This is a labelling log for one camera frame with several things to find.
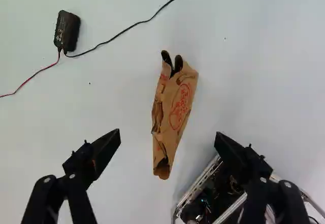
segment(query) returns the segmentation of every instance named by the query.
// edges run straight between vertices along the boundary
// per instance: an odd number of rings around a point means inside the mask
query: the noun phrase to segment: metal frame
[[[218,169],[221,164],[221,158],[219,154],[217,154],[176,205],[174,214],[172,216],[172,224],[175,224],[175,220],[180,217],[180,214],[185,205],[191,203],[191,201],[193,201],[203,191],[206,181],[209,179],[209,177],[211,177],[211,175]],[[275,174],[272,174],[270,180],[273,182],[279,182],[281,178]],[[300,191],[303,201],[310,203],[315,208],[315,210],[323,218],[325,218],[324,210],[322,210],[303,189],[300,188]],[[238,198],[237,201],[230,205],[229,208],[221,216],[219,216],[217,220],[213,222],[213,224],[223,223],[236,209],[240,208],[246,202],[246,200],[247,193],[244,193],[241,197]],[[274,223],[274,213],[269,205],[266,208],[266,220],[269,224]]]
[[[175,219],[180,217],[184,206],[196,199],[196,197],[202,192],[207,179],[211,177],[211,175],[219,168],[221,164],[221,158],[219,154],[217,154],[176,205],[172,223],[175,223]]]

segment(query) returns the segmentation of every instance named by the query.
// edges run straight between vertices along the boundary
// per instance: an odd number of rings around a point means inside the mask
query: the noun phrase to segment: wire
[[[309,219],[312,219],[316,224],[319,224],[319,222],[314,217],[312,217],[312,216],[308,216],[308,217],[309,217]]]
[[[33,77],[35,77],[38,73],[51,68],[52,66],[55,66],[60,60],[60,51],[58,51],[58,57],[57,57],[57,61],[43,69],[40,69],[39,71],[37,71],[36,73],[34,73],[34,75],[32,75],[30,78],[28,78],[25,82],[23,82],[13,93],[8,93],[8,94],[4,94],[4,95],[0,95],[0,98],[2,97],[6,97],[6,96],[11,96],[14,95],[15,93],[17,93],[18,90],[20,90],[28,81],[30,81]]]
[[[93,51],[93,50],[96,50],[99,46],[101,46],[101,45],[106,45],[106,44],[108,44],[108,43],[110,43],[110,42],[112,42],[113,40],[115,40],[117,37],[119,37],[120,35],[122,35],[123,33],[125,33],[126,31],[129,31],[131,28],[133,28],[133,27],[135,27],[135,26],[138,26],[139,24],[141,24],[141,23],[146,23],[146,22],[149,22],[149,21],[151,21],[153,18],[155,18],[157,15],[158,15],[158,13],[162,10],[162,9],[164,9],[166,6],[168,6],[170,3],[172,3],[173,1],[175,1],[175,0],[170,0],[170,1],[168,1],[167,3],[165,3],[162,7],[160,7],[159,8],[159,10],[151,17],[151,18],[149,18],[148,20],[144,20],[144,21],[140,21],[140,22],[137,22],[137,23],[135,23],[135,24],[133,24],[133,25],[131,25],[130,27],[128,27],[128,28],[126,28],[126,29],[124,29],[123,31],[121,31],[121,32],[119,32],[117,35],[115,35],[114,37],[112,37],[111,39],[109,39],[108,41],[104,41],[104,42],[102,42],[102,43],[99,43],[98,45],[96,45],[95,47],[93,47],[93,48],[91,48],[91,49],[89,49],[89,50],[86,50],[86,51],[84,51],[84,52],[82,52],[82,53],[80,53],[80,54],[77,54],[77,55],[66,55],[67,57],[78,57],[78,56],[81,56],[81,55],[85,55],[85,54],[87,54],[87,53],[89,53],[89,52],[91,52],[91,51]]]

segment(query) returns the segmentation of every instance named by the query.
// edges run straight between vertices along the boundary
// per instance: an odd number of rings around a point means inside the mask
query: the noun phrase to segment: red wire
[[[13,93],[8,93],[8,94],[4,94],[4,95],[0,95],[0,98],[2,97],[6,97],[6,96],[11,96],[11,95],[14,95],[18,90],[20,90],[22,88],[22,86],[24,86],[29,80],[31,80],[33,77],[35,77],[38,73],[48,69],[48,68],[51,68],[52,66],[55,66],[60,60],[60,52],[58,52],[58,58],[57,58],[57,61],[43,69],[40,69],[39,71],[37,71],[36,73],[34,73],[34,75],[32,75],[30,78],[28,78],[25,82],[23,82],[16,90],[15,92]]]

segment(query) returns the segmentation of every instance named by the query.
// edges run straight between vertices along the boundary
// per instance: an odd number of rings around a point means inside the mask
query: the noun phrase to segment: red printed logo
[[[177,130],[182,125],[185,116],[189,111],[189,99],[191,90],[183,83],[177,90],[172,103],[172,111],[169,114],[169,124],[173,130]]]

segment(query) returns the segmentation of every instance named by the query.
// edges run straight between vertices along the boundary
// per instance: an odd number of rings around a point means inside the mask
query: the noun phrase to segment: black cable
[[[126,31],[130,30],[131,28],[133,28],[133,27],[135,27],[135,26],[137,26],[137,25],[139,25],[139,24],[141,24],[141,23],[146,23],[146,22],[151,21],[153,18],[155,18],[155,17],[158,15],[158,13],[159,13],[162,9],[164,9],[166,6],[168,6],[168,5],[169,5],[170,3],[172,3],[173,1],[175,1],[175,0],[170,0],[170,1],[168,1],[166,4],[164,4],[162,7],[160,7],[159,10],[158,10],[158,11],[157,11],[157,12],[156,12],[156,13],[155,13],[151,18],[149,18],[148,20],[140,21],[140,22],[137,22],[137,23],[131,25],[130,27],[124,29],[124,30],[121,31],[121,32],[119,32],[117,35],[115,35],[113,38],[109,39],[108,41],[102,42],[102,43],[96,45],[95,47],[93,47],[93,48],[91,48],[91,49],[89,49],[89,50],[86,50],[86,51],[84,51],[84,52],[82,52],[82,53],[80,53],[80,54],[77,54],[77,55],[66,55],[66,56],[67,56],[67,57],[77,57],[77,56],[81,56],[81,55],[87,54],[87,53],[89,53],[89,52],[91,52],[91,51],[93,51],[93,50],[96,50],[96,49],[97,49],[99,46],[101,46],[101,45],[105,45],[105,44],[108,44],[108,43],[112,42],[112,41],[115,40],[117,37],[119,37],[120,35],[122,35],[122,34],[125,33]]]
[[[319,222],[312,216],[308,216],[310,219],[312,219],[316,224],[319,224]]]

